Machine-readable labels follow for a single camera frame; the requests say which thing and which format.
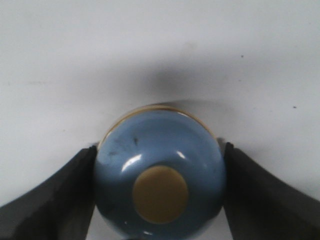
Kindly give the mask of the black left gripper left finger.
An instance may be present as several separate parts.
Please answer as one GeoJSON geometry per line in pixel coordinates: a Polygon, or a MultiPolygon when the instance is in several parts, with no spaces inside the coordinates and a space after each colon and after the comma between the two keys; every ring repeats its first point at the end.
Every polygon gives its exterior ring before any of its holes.
{"type": "Polygon", "coordinates": [[[84,240],[95,208],[96,146],[80,150],[40,185],[0,208],[2,240],[84,240]]]}

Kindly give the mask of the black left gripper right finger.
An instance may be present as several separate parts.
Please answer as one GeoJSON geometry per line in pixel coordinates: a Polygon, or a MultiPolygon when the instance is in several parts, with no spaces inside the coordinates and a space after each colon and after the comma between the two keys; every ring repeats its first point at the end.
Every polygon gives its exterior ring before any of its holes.
{"type": "Polygon", "coordinates": [[[225,145],[224,210],[235,240],[318,240],[320,202],[225,145]]]}

